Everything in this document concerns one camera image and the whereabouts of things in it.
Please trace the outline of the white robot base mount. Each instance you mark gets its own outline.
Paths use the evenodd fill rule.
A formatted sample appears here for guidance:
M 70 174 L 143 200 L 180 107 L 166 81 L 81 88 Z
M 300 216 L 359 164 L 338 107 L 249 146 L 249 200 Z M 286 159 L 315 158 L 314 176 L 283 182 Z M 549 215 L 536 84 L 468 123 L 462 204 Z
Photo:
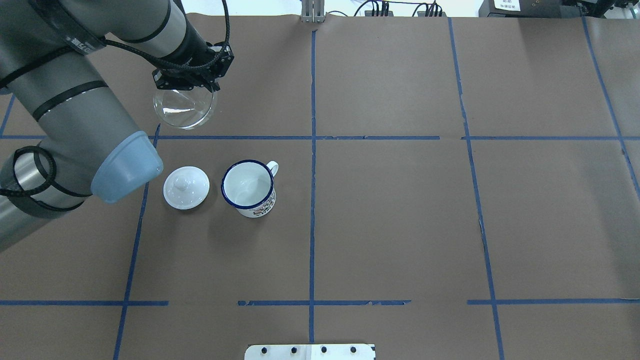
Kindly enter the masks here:
M 375 360 L 374 344 L 254 344 L 247 347 L 245 360 Z

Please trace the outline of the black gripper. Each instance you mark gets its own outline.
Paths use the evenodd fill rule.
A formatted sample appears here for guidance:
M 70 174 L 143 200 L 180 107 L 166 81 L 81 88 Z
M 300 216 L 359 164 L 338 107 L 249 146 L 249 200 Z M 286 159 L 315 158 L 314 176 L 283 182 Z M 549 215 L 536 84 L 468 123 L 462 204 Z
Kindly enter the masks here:
M 156 68 L 151 77 L 158 90 L 190 91 L 203 87 L 210 92 L 221 90 L 219 79 L 223 78 L 235 59 L 227 42 L 206 43 L 202 53 L 192 55 L 185 64 Z

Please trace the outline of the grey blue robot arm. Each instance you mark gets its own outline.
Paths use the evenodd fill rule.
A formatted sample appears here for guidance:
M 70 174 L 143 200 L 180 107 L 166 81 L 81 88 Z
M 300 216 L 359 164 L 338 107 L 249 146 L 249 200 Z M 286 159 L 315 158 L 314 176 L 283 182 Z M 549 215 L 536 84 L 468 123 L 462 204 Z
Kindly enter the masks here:
M 88 56 L 112 46 L 146 59 L 160 91 L 220 90 L 233 61 L 205 41 L 180 0 L 3 0 L 1 93 L 45 132 L 1 166 L 1 250 L 97 196 L 112 204 L 158 177 L 163 161 Z

